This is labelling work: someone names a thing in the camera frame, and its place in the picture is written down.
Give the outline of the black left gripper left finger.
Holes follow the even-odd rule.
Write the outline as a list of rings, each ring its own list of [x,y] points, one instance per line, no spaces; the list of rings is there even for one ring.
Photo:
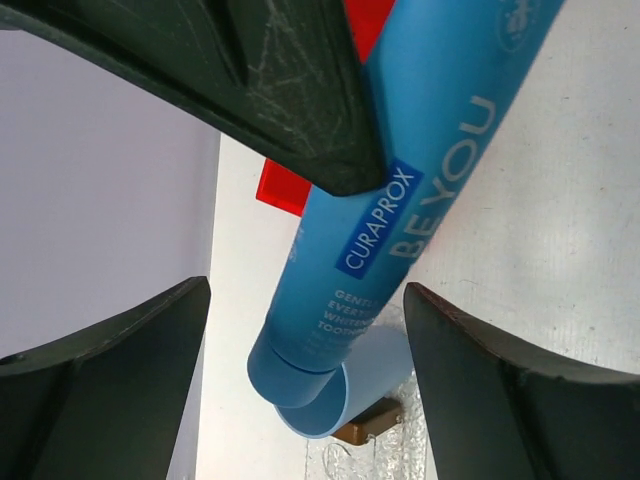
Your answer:
[[[4,479],[164,479],[202,344],[206,277],[1,360]]]

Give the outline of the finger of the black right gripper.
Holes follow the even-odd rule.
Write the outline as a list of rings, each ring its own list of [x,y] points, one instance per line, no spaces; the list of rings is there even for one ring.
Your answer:
[[[5,1],[1,23],[154,94],[334,196],[387,173],[341,1]]]

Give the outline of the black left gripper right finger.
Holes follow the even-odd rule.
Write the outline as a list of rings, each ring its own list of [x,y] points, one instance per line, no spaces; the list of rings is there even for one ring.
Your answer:
[[[411,282],[404,312],[442,479],[635,479],[639,378],[529,343]]]

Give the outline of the blue plastic cup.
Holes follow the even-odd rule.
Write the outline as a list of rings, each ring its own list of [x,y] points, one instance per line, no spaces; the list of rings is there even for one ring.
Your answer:
[[[405,382],[413,370],[405,333],[372,326],[314,400],[299,408],[277,407],[295,433],[321,439],[336,433],[386,394]]]

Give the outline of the blue toothpaste tube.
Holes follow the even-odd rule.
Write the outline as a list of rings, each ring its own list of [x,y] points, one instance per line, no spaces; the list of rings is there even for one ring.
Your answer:
[[[526,78],[561,3],[396,2],[366,65],[387,175],[313,188],[249,354],[268,402],[313,401],[421,256]]]

